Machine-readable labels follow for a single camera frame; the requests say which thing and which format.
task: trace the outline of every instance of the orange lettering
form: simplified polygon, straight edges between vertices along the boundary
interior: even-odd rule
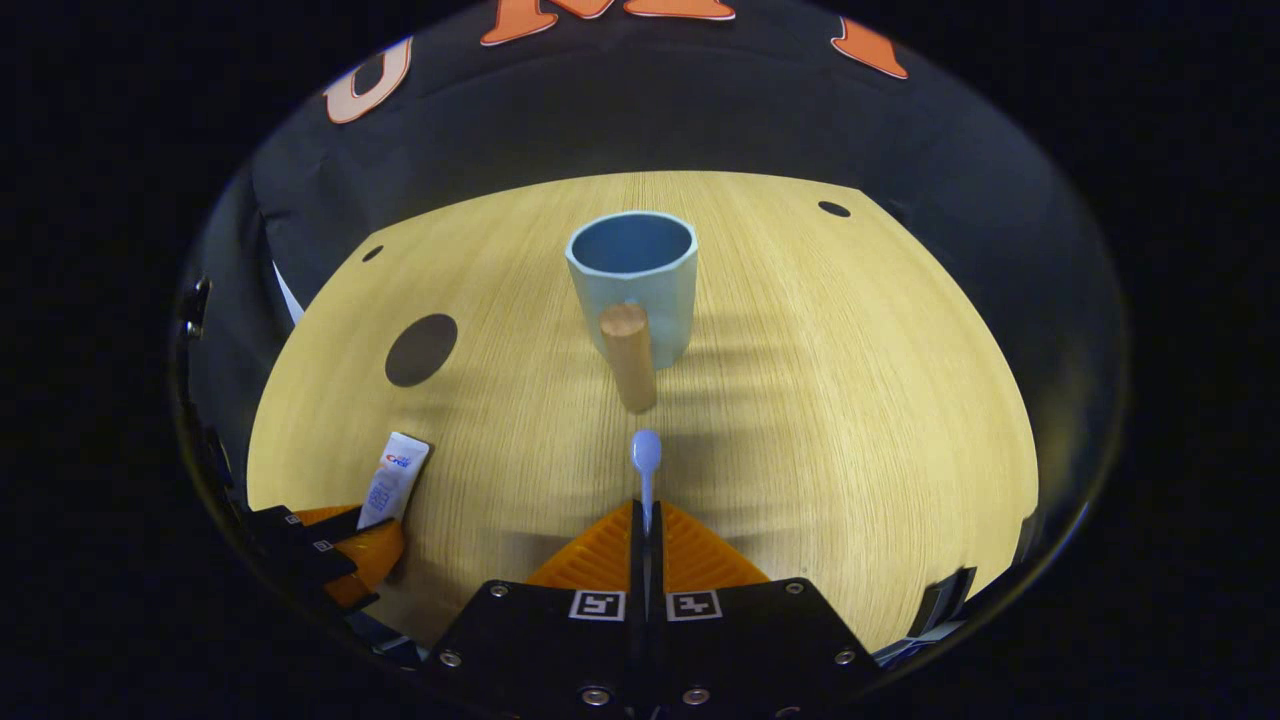
[[[584,20],[591,20],[603,15],[613,0],[552,0],[552,3]],[[556,24],[558,19],[552,13],[544,13],[538,0],[498,0],[498,19],[493,29],[480,38],[480,45],[492,47],[511,42],[518,37],[541,32]]]
[[[831,38],[832,47],[887,76],[906,79],[906,69],[897,64],[897,58],[893,56],[893,44],[887,37],[877,35],[849,18],[840,18],[840,22],[844,32],[840,37]]]
[[[329,119],[337,124],[349,123],[365,113],[372,110],[379,102],[387,100],[396,90],[404,76],[408,74],[410,45],[413,38],[404,40],[383,50],[383,77],[378,85],[362,95],[356,95],[356,70],[342,76],[324,91],[325,106],[329,110]]]
[[[732,20],[737,15],[719,0],[630,0],[622,9],[643,18]]]

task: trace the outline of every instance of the table surface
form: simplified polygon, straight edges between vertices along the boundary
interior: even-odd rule
[[[700,243],[692,342],[639,416],[563,255],[622,210],[675,214]],[[457,322],[452,354],[393,386],[388,350],[438,313]],[[637,496],[640,428],[663,439],[659,500],[771,578],[810,578],[868,648],[906,634],[928,584],[975,566],[973,594],[1007,569],[1037,502],[1012,374],[933,256],[856,190],[722,172],[550,182],[370,236],[275,363],[248,500],[360,502],[392,430],[433,443],[404,557],[367,610],[430,644],[480,583],[526,579]]]

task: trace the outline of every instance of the screw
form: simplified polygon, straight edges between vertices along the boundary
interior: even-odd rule
[[[588,705],[595,705],[595,706],[607,705],[609,700],[612,698],[608,691],[600,688],[588,688],[582,691],[582,702]]]
[[[682,700],[685,705],[701,705],[712,698],[712,693],[703,688],[685,691]]]

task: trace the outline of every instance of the wooden cylinder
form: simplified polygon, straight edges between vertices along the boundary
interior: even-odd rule
[[[649,314],[634,302],[611,305],[600,313],[600,334],[622,405],[636,415],[653,407],[658,388],[649,348]]]

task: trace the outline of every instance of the toothpaste packet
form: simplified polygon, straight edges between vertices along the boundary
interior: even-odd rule
[[[392,433],[383,448],[383,457],[374,482],[369,486],[369,497],[360,509],[356,529],[362,530],[388,518],[399,519],[408,503],[408,493],[413,489],[419,470],[426,462],[431,446],[406,434]]]

